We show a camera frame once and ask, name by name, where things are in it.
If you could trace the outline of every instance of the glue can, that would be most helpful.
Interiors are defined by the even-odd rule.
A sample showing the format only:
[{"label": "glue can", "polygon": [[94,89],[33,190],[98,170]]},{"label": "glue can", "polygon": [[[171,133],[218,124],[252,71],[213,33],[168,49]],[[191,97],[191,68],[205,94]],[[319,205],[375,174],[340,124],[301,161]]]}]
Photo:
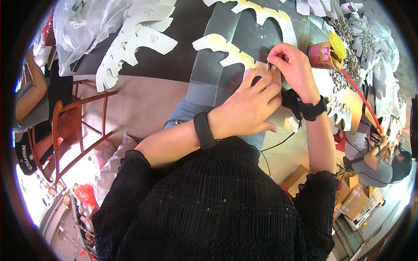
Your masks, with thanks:
[{"label": "glue can", "polygon": [[354,3],[354,2],[347,2],[347,3],[340,5],[340,8],[343,14],[357,12],[362,7],[363,7],[362,3]]}]

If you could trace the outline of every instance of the watch strap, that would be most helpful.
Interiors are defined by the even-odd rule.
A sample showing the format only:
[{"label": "watch strap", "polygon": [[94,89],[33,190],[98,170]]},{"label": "watch strap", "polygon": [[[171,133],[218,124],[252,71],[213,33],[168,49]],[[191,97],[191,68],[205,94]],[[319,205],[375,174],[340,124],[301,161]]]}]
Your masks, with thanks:
[{"label": "watch strap", "polygon": [[313,122],[316,120],[316,117],[321,115],[324,111],[327,111],[324,97],[321,95],[319,103],[313,105],[312,103],[303,103],[300,98],[298,99],[299,110],[302,113],[302,116],[305,120]]},{"label": "watch strap", "polygon": [[197,134],[197,138],[200,142],[202,149],[207,149],[215,146],[215,140],[213,139],[212,132],[210,131],[208,122],[208,112],[202,111],[193,118],[194,129]]}]

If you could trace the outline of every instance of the red stick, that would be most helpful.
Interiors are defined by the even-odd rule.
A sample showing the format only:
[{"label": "red stick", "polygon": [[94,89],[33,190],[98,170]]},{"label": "red stick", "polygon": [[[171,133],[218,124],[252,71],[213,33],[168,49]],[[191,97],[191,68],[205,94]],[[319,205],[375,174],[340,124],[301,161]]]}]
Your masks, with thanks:
[{"label": "red stick", "polygon": [[363,100],[363,102],[366,104],[367,109],[369,109],[370,114],[373,117],[373,120],[375,121],[377,128],[379,129],[379,132],[381,134],[383,134],[382,128],[380,127],[379,121],[376,118],[376,115],[373,113],[372,108],[370,107],[369,103],[367,102],[367,100],[365,99],[365,97],[362,95],[362,93],[360,92],[359,88],[357,87],[357,85],[353,82],[353,80],[351,79],[350,76],[348,76],[348,74],[341,68],[341,72],[345,75],[345,77],[347,77],[347,79],[350,81],[351,85],[354,87],[354,89],[356,89],[357,93],[360,95],[360,98]]}]

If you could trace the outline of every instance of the black bracelet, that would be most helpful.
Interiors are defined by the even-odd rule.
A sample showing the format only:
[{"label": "black bracelet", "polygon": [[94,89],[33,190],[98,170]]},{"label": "black bracelet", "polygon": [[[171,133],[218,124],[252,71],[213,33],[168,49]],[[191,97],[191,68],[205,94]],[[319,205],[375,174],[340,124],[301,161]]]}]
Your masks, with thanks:
[{"label": "black bracelet", "polygon": [[202,149],[215,146],[215,140],[213,139],[210,131],[207,115],[207,111],[202,111],[201,113],[196,114],[193,118],[194,129]]}]

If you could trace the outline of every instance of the hand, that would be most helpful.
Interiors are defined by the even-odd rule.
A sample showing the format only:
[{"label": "hand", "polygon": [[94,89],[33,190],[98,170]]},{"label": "hand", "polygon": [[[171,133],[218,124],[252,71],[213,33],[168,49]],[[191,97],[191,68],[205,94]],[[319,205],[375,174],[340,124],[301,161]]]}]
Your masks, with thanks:
[{"label": "hand", "polygon": [[26,54],[26,60],[32,59],[33,60],[33,46],[31,46]]},{"label": "hand", "polygon": [[388,136],[383,136],[382,137],[382,142],[381,142],[381,144],[382,144],[382,146],[384,147],[384,146],[386,146],[387,144],[389,143],[389,137]]},{"label": "hand", "polygon": [[281,86],[269,85],[275,76],[275,73],[270,72],[251,87],[258,72],[258,68],[250,70],[235,93],[224,104],[208,113],[214,139],[267,130],[277,132],[276,126],[265,119],[282,104]]},{"label": "hand", "polygon": [[288,43],[280,43],[271,49],[267,61],[276,65],[287,83],[300,96],[303,103],[317,105],[320,94],[316,87],[308,57]]}]

